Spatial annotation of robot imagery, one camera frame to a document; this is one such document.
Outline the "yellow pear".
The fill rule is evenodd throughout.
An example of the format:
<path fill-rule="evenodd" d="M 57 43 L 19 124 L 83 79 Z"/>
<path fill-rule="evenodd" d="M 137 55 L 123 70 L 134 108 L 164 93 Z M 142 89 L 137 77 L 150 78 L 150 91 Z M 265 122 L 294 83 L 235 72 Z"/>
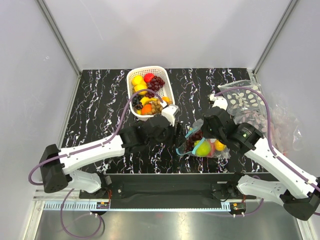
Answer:
<path fill-rule="evenodd" d="M 215 147 L 216 151 L 222 152 L 226 149 L 227 146 L 225 144 L 221 143 L 219 140 L 216 140 L 214 142 L 214 147 Z"/>

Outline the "green pear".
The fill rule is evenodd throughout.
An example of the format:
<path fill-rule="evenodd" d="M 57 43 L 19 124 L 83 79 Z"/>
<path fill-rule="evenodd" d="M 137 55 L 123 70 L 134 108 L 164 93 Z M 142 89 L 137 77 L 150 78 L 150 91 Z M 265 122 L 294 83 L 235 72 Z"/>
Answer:
<path fill-rule="evenodd" d="M 195 154 L 198 157 L 206 157 L 211 149 L 211 145 L 207 141 L 204 141 L 202 143 L 198 143 L 196 146 L 197 146 L 197 149 L 195 151 Z"/>

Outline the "clear zip top bag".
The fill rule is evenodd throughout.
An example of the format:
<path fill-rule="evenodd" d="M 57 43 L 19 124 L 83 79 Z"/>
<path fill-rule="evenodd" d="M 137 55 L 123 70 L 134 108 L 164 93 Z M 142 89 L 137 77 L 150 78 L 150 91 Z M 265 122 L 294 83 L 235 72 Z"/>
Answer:
<path fill-rule="evenodd" d="M 176 149 L 179 156 L 194 156 L 202 158 L 230 158 L 230 150 L 215 138 L 204 138 L 201 127 L 204 121 L 196 120 L 189 128 L 185 141 Z"/>

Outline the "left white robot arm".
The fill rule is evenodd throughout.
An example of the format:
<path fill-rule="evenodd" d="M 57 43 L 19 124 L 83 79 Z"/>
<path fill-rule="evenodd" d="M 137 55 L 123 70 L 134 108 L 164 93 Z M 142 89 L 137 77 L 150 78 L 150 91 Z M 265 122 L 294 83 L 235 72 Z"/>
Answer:
<path fill-rule="evenodd" d="M 106 181 L 97 173 L 83 172 L 80 168 L 100 160 L 140 153 L 149 145 L 176 147 L 184 140 L 180 122 L 172 124 L 164 116 L 156 115 L 102 140 L 62 149 L 56 144 L 48 145 L 39 161 L 43 190 L 51 194 L 70 187 L 103 198 L 108 193 Z"/>

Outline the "red apple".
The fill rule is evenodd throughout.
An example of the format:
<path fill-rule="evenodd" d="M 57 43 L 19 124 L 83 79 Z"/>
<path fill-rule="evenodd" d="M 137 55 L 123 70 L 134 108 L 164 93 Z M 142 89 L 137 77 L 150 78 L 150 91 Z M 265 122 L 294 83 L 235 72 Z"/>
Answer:
<path fill-rule="evenodd" d="M 210 152 L 206 156 L 207 158 L 213 158 L 215 156 L 216 148 L 215 145 L 212 143 L 210 144 Z"/>

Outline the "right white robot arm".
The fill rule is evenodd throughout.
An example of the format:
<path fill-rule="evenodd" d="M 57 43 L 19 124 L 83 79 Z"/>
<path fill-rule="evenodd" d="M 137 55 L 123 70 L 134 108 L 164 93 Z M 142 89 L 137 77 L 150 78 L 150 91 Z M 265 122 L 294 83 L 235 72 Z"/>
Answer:
<path fill-rule="evenodd" d="M 281 205 L 293 217 L 307 221 L 320 205 L 320 180 L 292 163 L 269 145 L 253 125 L 236 124 L 225 109 L 212 107 L 203 115 L 203 137 L 216 139 L 230 150 L 263 166 L 277 180 L 266 181 L 237 173 L 227 183 L 228 195 L 256 196 Z"/>

